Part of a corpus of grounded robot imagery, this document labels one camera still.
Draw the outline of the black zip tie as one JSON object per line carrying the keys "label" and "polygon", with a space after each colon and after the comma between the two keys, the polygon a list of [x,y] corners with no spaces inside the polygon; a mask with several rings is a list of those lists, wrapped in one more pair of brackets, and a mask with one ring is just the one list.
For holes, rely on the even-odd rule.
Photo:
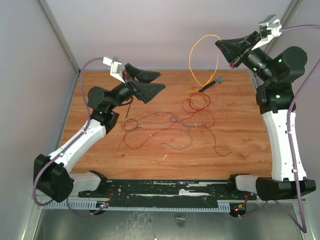
{"label": "black zip tie", "polygon": [[128,104],[128,109],[127,109],[126,116],[125,116],[126,119],[128,118],[129,111],[131,109],[131,105],[132,105],[132,102]]}

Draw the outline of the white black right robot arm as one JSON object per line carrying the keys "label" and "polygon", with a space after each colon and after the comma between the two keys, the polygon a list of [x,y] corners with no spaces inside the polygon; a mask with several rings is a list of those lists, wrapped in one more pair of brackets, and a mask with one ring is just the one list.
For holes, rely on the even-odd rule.
{"label": "white black right robot arm", "polygon": [[292,89],[293,82],[304,75],[308,57],[302,48],[290,46],[271,58],[256,46],[261,40],[255,31],[242,38],[215,42],[231,68],[244,64],[262,80],[255,98],[272,154],[271,177],[233,174],[226,191],[232,199],[239,199],[245,192],[263,201],[296,199],[316,190],[316,182],[308,179],[300,159]]}

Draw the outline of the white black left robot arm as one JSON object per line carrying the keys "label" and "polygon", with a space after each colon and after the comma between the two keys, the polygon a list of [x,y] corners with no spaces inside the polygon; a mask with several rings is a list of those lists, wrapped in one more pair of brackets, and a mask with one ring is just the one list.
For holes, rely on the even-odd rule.
{"label": "white black left robot arm", "polygon": [[94,86],[84,99],[88,119],[84,126],[64,145],[49,155],[40,154],[34,160],[32,196],[40,191],[60,203],[71,194],[89,191],[103,197],[108,190],[106,177],[94,170],[72,174],[78,160],[116,125],[119,114],[114,111],[136,98],[147,104],[165,89],[165,84],[155,83],[160,72],[138,69],[127,63],[124,69],[111,63],[110,75],[121,81],[112,90]]}

